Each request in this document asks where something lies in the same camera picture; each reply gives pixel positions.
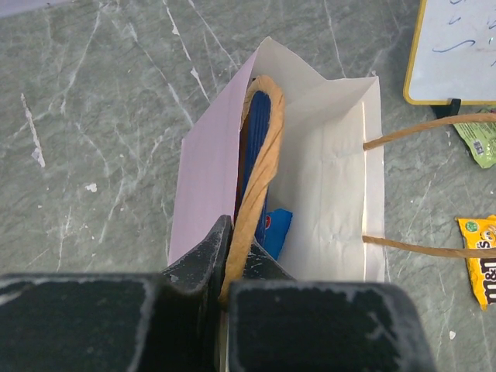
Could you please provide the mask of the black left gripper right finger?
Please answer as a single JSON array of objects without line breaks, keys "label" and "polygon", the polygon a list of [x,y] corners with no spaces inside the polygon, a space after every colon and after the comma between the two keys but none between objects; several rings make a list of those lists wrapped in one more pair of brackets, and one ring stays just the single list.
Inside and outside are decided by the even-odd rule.
[{"label": "black left gripper right finger", "polygon": [[229,289],[231,371],[434,371],[415,305],[384,283],[296,281],[258,243]]}]

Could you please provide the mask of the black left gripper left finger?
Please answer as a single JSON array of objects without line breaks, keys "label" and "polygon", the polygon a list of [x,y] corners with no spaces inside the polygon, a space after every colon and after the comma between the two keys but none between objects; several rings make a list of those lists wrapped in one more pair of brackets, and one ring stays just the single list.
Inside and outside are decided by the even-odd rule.
[{"label": "black left gripper left finger", "polygon": [[3,371],[217,371],[230,217],[160,273],[6,274]]}]

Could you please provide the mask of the blue cookie snack packet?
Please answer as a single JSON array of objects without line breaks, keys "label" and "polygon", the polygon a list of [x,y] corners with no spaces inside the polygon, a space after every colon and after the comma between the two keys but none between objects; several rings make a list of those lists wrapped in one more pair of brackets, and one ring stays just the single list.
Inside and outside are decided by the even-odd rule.
[{"label": "blue cookie snack packet", "polygon": [[262,247],[277,260],[283,249],[286,235],[290,229],[292,212],[278,208],[266,214],[264,242]]}]

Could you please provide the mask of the white paper bag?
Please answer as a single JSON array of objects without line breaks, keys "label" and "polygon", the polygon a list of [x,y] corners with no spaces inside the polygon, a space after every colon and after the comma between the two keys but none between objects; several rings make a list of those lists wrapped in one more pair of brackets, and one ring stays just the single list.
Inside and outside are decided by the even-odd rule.
[{"label": "white paper bag", "polygon": [[[235,219],[239,136],[256,91],[270,97],[267,136]],[[382,282],[384,149],[375,77],[328,80],[266,38],[183,138],[168,260],[231,219],[220,298],[240,279],[265,215],[292,220],[278,263],[300,281]]]}]

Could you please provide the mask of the blue Burts chips bag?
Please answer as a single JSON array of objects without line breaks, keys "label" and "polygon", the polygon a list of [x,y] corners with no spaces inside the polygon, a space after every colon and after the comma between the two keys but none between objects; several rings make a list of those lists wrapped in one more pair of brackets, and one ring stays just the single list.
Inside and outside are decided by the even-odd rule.
[{"label": "blue Burts chips bag", "polygon": [[250,175],[253,172],[257,156],[267,136],[270,119],[270,97],[262,91],[256,91],[248,109],[239,136],[239,166],[236,189],[235,219],[239,214]]}]

